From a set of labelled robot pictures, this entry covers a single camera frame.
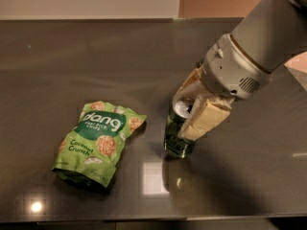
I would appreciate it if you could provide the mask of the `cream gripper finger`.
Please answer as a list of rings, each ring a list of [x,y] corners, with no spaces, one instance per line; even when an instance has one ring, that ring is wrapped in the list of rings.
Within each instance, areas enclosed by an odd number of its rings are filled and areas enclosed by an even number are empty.
[[[201,68],[195,68],[185,79],[172,99],[172,103],[181,99],[192,99],[194,107],[200,108],[204,101],[205,88],[201,81]]]
[[[184,122],[178,137],[198,140],[230,115],[232,103],[232,98],[204,96],[200,108],[195,108],[193,105],[190,117]]]

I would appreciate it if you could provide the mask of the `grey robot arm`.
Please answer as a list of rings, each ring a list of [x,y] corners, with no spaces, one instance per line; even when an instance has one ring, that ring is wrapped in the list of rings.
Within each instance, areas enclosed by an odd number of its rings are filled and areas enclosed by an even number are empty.
[[[306,51],[307,0],[261,0],[207,51],[173,101],[192,100],[177,133],[196,141],[222,123],[236,100],[246,100],[272,80],[273,71]]]

